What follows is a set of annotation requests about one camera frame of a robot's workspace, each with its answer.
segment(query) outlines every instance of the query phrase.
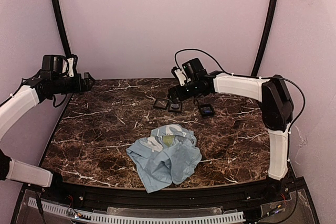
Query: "robotic arm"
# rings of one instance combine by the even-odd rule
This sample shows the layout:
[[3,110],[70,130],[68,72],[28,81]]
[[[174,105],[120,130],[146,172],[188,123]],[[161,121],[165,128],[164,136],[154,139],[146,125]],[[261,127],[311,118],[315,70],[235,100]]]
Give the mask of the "robotic arm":
[[262,120],[269,133],[270,166],[268,176],[281,180],[288,171],[288,131],[292,121],[293,101],[281,76],[270,79],[231,76],[221,71],[207,73],[198,58],[173,68],[180,85],[169,89],[171,100],[186,100],[197,95],[229,93],[258,101]]
[[[0,141],[25,113],[45,99],[55,99],[55,94],[91,90],[95,80],[88,72],[84,73],[84,78],[77,73],[77,60],[76,55],[71,58],[44,55],[39,72],[22,82],[17,92],[0,106]],[[49,187],[52,178],[50,171],[17,161],[0,150],[0,180],[10,179]]]

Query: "black pole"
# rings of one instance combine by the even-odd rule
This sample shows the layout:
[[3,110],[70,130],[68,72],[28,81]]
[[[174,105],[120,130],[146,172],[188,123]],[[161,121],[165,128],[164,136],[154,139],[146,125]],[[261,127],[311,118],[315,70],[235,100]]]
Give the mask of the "black pole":
[[269,0],[269,5],[268,5],[268,11],[267,11],[267,16],[266,16],[266,21],[265,21],[265,26],[264,26],[264,31],[262,32],[262,37],[256,57],[256,61],[254,62],[253,70],[251,73],[251,76],[257,76],[261,61],[263,60],[269,32],[271,30],[272,26],[272,21],[273,21],[273,16],[274,16],[274,11],[275,7],[277,4],[277,0]]
[[65,31],[65,27],[64,27],[64,23],[63,23],[62,12],[61,12],[61,8],[60,8],[60,5],[59,5],[59,0],[51,0],[51,2],[52,2],[52,6],[54,8],[55,19],[56,19],[56,23],[57,23],[57,27],[58,27],[59,36],[60,36],[61,41],[62,41],[65,56],[67,58],[70,58],[71,57],[71,50],[70,50],[70,46],[69,46],[67,33]]

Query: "garment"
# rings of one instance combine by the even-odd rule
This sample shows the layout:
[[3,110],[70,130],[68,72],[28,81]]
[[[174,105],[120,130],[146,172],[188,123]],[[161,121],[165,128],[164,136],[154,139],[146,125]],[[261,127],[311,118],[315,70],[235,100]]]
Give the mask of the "garment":
[[139,177],[148,193],[185,181],[201,161],[193,131],[178,124],[152,130],[150,137],[137,140],[127,148],[136,163]]

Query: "marble tabletop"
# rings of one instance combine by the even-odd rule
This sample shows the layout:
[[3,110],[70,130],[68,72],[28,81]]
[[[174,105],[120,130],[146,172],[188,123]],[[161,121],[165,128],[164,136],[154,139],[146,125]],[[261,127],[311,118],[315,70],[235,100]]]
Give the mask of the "marble tabletop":
[[202,118],[193,99],[183,112],[153,108],[177,85],[174,79],[99,80],[90,92],[74,94],[48,147],[43,168],[59,172],[68,183],[143,188],[126,154],[135,140],[152,129],[178,123],[193,130],[202,160],[180,185],[191,188],[263,179],[269,167],[269,138],[255,101],[210,94],[214,117]]

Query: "wall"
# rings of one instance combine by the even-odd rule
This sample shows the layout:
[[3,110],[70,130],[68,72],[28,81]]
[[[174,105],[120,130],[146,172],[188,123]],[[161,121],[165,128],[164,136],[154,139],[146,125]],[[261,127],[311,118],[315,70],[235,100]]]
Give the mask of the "wall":
[[[63,54],[50,0],[0,0],[0,101],[34,75],[44,54]],[[61,108],[46,101],[28,112],[0,142],[3,152],[38,165]],[[10,222],[21,184],[0,181],[0,223]]]
[[[60,0],[79,70],[97,79],[171,77],[174,53],[188,47],[213,54],[233,72],[249,74],[269,0]],[[183,63],[206,56],[184,53]]]
[[[334,223],[336,199],[336,0],[278,0],[260,73],[281,73],[302,87],[307,108],[293,128],[290,158],[304,176],[322,224]],[[297,110],[301,97],[292,95]]]

